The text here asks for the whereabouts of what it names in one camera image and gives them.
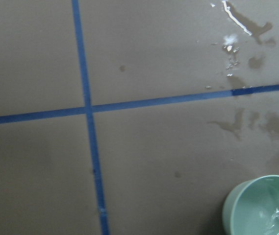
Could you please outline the mint green bowl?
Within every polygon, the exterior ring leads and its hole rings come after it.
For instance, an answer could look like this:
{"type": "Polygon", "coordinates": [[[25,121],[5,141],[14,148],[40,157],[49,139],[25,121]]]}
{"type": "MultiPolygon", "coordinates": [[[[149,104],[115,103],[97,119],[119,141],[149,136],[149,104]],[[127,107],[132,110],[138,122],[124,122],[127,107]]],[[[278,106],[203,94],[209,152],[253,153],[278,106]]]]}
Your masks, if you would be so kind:
{"type": "Polygon", "coordinates": [[[279,235],[279,175],[266,175],[237,185],[223,204],[228,235],[279,235]]]}

